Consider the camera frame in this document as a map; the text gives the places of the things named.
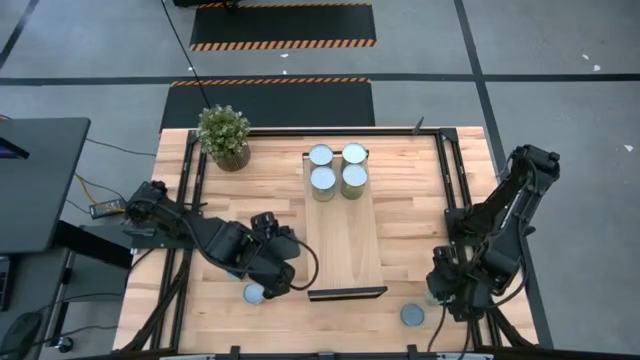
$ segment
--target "wooden table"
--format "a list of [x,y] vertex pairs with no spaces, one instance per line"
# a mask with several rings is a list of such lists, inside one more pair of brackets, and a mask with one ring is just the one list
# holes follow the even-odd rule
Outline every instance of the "wooden table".
[[[474,202],[483,201],[496,186],[495,174],[481,127],[458,128],[469,188]],[[162,133],[153,179],[162,180],[175,198],[187,130]],[[246,282],[227,274],[195,253],[179,352],[229,353],[232,345],[242,353],[405,352],[407,344],[426,351],[439,321],[441,307],[427,305],[425,277],[433,269],[433,247],[446,244],[443,210],[447,206],[433,136],[309,136],[251,137],[252,158],[236,173],[220,171],[208,161],[204,177],[202,210],[248,224],[249,218],[273,211],[305,239],[304,183],[301,154],[313,144],[341,149],[359,142],[370,150],[369,169],[384,284],[389,290],[374,300],[309,302],[306,292],[295,292],[259,306],[242,299]],[[455,169],[447,146],[449,168]],[[196,166],[186,199],[191,199]],[[457,204],[462,204],[454,182]],[[125,345],[139,329],[158,300],[165,251],[148,256],[129,278],[114,348]],[[307,254],[290,261],[296,284],[308,280]],[[425,323],[408,328],[400,309],[416,303],[426,312]],[[528,301],[521,293],[501,307],[507,318],[530,341],[535,330]],[[165,317],[162,344],[168,344],[173,310]],[[485,344],[490,343],[486,321],[481,321]],[[447,315],[434,351],[460,351],[466,324]]]

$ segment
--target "small black device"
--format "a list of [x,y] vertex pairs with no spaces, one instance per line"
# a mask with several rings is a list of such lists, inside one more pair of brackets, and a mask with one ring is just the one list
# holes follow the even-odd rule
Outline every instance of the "small black device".
[[89,213],[92,219],[122,214],[127,208],[127,203],[123,199],[109,200],[99,204],[89,206]]

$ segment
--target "desk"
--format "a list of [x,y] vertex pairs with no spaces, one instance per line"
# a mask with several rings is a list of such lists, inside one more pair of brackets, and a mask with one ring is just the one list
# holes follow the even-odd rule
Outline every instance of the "desk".
[[[87,118],[0,121],[0,136],[30,153],[28,159],[0,159],[0,254],[16,263],[10,305],[0,313],[0,338],[21,314],[65,298],[69,250],[129,269],[127,248],[59,220],[89,125]],[[42,311],[35,342],[60,334],[67,305]],[[41,348],[34,346],[27,358],[37,359]]]
[[[473,201],[483,201],[496,186],[483,129],[465,127],[457,132]],[[165,130],[158,149],[153,179],[164,181],[172,198],[178,188],[186,138],[187,130]],[[245,224],[256,213],[273,211],[281,224],[293,227],[304,241],[307,219],[301,154],[317,143],[340,150],[353,141],[370,151],[376,230],[388,291],[378,299],[320,303],[309,302],[305,292],[294,291],[252,306],[242,300],[246,282],[230,280],[195,253],[179,353],[226,354],[232,345],[239,345],[242,353],[405,352],[407,344],[426,350],[441,308],[426,304],[425,276],[433,268],[433,247],[448,241],[443,219],[447,199],[434,136],[261,137],[254,132],[249,138],[252,159],[245,169],[224,173],[208,161],[202,186],[202,202],[208,205],[202,210],[205,216]],[[449,146],[446,152],[449,168],[455,169]],[[194,189],[194,163],[187,202]],[[462,204],[455,181],[454,193],[457,204]],[[164,259],[164,251],[155,251],[130,276],[114,348],[125,345],[155,307]],[[291,261],[298,284],[308,280],[307,261],[304,252]],[[421,327],[407,328],[400,321],[401,307],[411,302],[426,312]],[[525,338],[536,341],[524,294],[502,309]],[[163,345],[168,344],[166,324],[172,316],[170,308]],[[489,343],[484,320],[481,332],[484,343]],[[465,334],[466,324],[455,323],[448,315],[433,350],[459,351]]]

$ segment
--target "potted plant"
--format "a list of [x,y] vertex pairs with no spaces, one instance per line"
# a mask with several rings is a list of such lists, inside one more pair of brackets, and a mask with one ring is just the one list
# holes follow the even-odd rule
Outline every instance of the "potted plant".
[[231,106],[216,105],[200,114],[197,136],[202,152],[211,155],[224,171],[237,171],[249,163],[248,134],[249,121]]

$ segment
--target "wire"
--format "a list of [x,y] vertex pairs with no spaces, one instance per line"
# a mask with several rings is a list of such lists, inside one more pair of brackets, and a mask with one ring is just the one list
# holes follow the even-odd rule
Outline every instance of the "wire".
[[149,254],[151,254],[151,252],[155,250],[155,249],[149,249],[147,250],[146,253],[142,254],[133,264],[131,264],[131,267],[129,268],[129,271],[127,272],[127,277],[124,279],[124,286],[127,286],[127,283],[129,282],[129,276],[131,276],[131,273],[133,272],[133,269],[136,267],[136,265],[138,265],[144,258],[146,258]]
[[196,247],[198,248],[198,250],[200,251],[200,254],[202,254],[202,256],[210,263],[212,263],[213,265],[223,269],[223,270],[227,270],[227,271],[231,271],[231,272],[239,272],[239,273],[245,273],[245,274],[270,274],[270,273],[266,273],[264,271],[257,271],[257,270],[250,270],[250,269],[241,269],[241,268],[236,268],[236,267],[232,267],[232,266],[227,266],[222,264],[221,262],[219,262],[217,259],[213,258],[211,255],[209,255],[200,245],[200,241],[198,241],[198,236],[196,235],[195,231],[193,231],[193,227],[191,226],[191,224],[189,223],[189,221],[187,221],[187,219],[185,219],[181,214],[178,214],[177,212],[169,209],[168,207],[158,204],[157,201],[153,201],[153,200],[149,200],[149,199],[136,199],[132,202],[130,202],[129,204],[127,204],[127,212],[129,212],[131,206],[138,204],[138,203],[147,203],[147,204],[151,204],[154,207],[157,207],[167,213],[169,213],[169,215],[173,216],[176,218],[177,221],[180,221],[184,224],[184,226],[187,228],[187,231],[189,232],[189,235],[191,236],[191,239],[193,240],[193,242],[195,243]]
[[427,345],[427,352],[431,352],[431,348],[433,347],[433,343],[436,341],[438,334],[440,334],[440,330],[442,330],[442,324],[444,324],[444,316],[447,314],[447,304],[442,304],[442,316],[440,316],[440,323],[438,323],[438,327],[436,331],[431,336],[429,340],[429,345]]
[[142,254],[133,264],[131,264],[131,268],[129,268],[129,273],[133,271],[133,269],[138,265],[144,258],[146,258],[151,252],[155,249],[149,249],[146,253]]
[[471,321],[467,322],[467,337],[464,339],[464,347],[462,348],[462,352],[460,353],[460,357],[458,360],[464,359],[464,354],[467,352],[467,346],[469,346],[469,339],[471,338]]
[[66,202],[68,202],[69,204],[73,205],[76,209],[78,209],[78,210],[82,211],[83,213],[85,213],[85,214],[87,214],[87,215],[91,215],[91,213],[90,213],[90,212],[88,212],[87,210],[85,210],[85,209],[81,208],[80,206],[78,206],[78,204],[74,203],[73,201],[71,201],[71,200],[69,200],[69,199],[66,199],[65,201],[66,201]]
[[[56,336],[52,336],[52,337],[50,337],[48,339],[44,339],[44,340],[41,340],[41,341],[36,341],[36,342],[31,343],[30,345],[28,345],[28,348],[30,349],[30,348],[32,348],[34,346],[48,343],[51,340],[55,340],[55,339],[58,339],[58,338],[61,338],[61,337],[77,334],[77,333],[79,333],[81,331],[85,331],[85,330],[90,330],[90,329],[110,330],[110,329],[116,329],[116,328],[118,328],[118,325],[113,325],[113,326],[89,325],[89,326],[81,327],[79,329],[68,331],[66,333],[62,333],[62,334],[59,334],[59,335],[56,335]],[[21,351],[23,349],[24,349],[24,346],[19,346],[19,347],[15,347],[13,349],[5,350],[5,351],[0,352],[0,356],[9,355],[11,353]]]
[[307,251],[311,254],[311,256],[313,256],[313,261],[316,264],[316,269],[315,269],[315,272],[313,273],[313,276],[311,277],[311,280],[305,286],[302,286],[302,287],[298,287],[293,284],[289,285],[289,287],[291,287],[293,290],[297,290],[297,291],[307,290],[308,288],[311,287],[311,285],[313,285],[314,282],[316,282],[316,279],[318,278],[318,273],[320,272],[320,262],[318,261],[318,255],[316,255],[315,251],[313,251],[313,249],[309,245],[303,243],[298,239],[291,239],[287,237],[287,240],[300,244],[302,247],[307,249]]
[[193,72],[193,76],[195,76],[196,81],[198,82],[198,88],[200,88],[200,92],[202,93],[202,98],[204,99],[204,103],[207,104],[207,108],[211,108],[211,104],[209,103],[209,99],[207,98],[207,94],[204,92],[204,88],[202,87],[202,82],[200,81],[200,77],[198,77],[198,73],[196,72],[196,67],[193,66],[191,59],[189,58],[189,54],[187,54],[187,50],[185,50],[184,45],[182,44],[182,40],[180,40],[180,35],[178,35],[178,31],[176,27],[173,25],[173,20],[171,20],[171,16],[169,16],[169,11],[167,10],[167,5],[165,5],[164,0],[160,0],[162,4],[162,8],[164,9],[165,15],[167,15],[167,20],[169,20],[169,25],[171,25],[171,30],[173,30],[173,34],[176,36],[176,40],[178,40],[178,44],[180,44],[180,49],[184,54],[184,57],[187,59],[189,63],[190,69]]
[[48,307],[52,307],[55,306],[56,304],[60,304],[69,300],[73,300],[73,299],[78,299],[78,298],[83,298],[83,297],[91,297],[91,296],[123,296],[124,294],[119,294],[119,293],[93,293],[93,294],[85,294],[85,295],[76,295],[76,296],[70,296],[68,298],[64,298],[62,300],[58,300],[56,302],[53,302],[49,305],[45,305],[43,307],[41,307],[40,309],[34,311],[34,312],[40,312]]
[[125,200],[124,196],[122,196],[122,194],[120,194],[119,192],[117,192],[117,191],[115,191],[115,190],[113,190],[113,189],[110,189],[110,188],[108,188],[108,187],[106,187],[106,186],[102,186],[102,185],[98,185],[98,184],[96,184],[96,183],[92,183],[91,181],[89,181],[89,180],[87,180],[87,179],[83,178],[82,176],[80,176],[78,173],[75,173],[75,176],[76,176],[76,177],[78,178],[78,180],[80,181],[80,184],[82,184],[82,188],[83,188],[83,190],[84,190],[84,192],[85,192],[85,195],[87,195],[87,197],[89,198],[89,200],[91,200],[91,202],[92,202],[92,203],[94,203],[94,204],[98,204],[98,202],[96,202],[96,201],[91,197],[91,195],[89,195],[89,191],[87,190],[87,187],[85,186],[85,183],[86,183],[86,184],[89,184],[89,185],[91,185],[91,186],[95,186],[95,187],[100,188],[100,189],[104,189],[104,190],[110,191],[110,192],[112,192],[112,193],[114,193],[114,194],[118,195],[118,197],[120,197],[120,199],[122,199],[122,200],[125,202],[125,204],[127,203],[127,201]]
[[145,153],[145,152],[139,152],[139,151],[127,150],[127,149],[125,149],[125,148],[121,148],[121,147],[119,147],[119,146],[115,146],[115,145],[111,145],[111,144],[103,143],[103,142],[96,141],[96,140],[89,139],[89,138],[86,138],[85,140],[86,140],[86,141],[88,141],[88,142],[92,142],[92,143],[94,143],[94,144],[98,144],[98,145],[102,145],[102,146],[110,147],[110,148],[112,148],[112,149],[120,150],[120,151],[123,151],[123,152],[129,153],[129,154],[133,154],[133,155],[143,155],[143,156],[156,157],[156,154],[152,154],[152,153]]

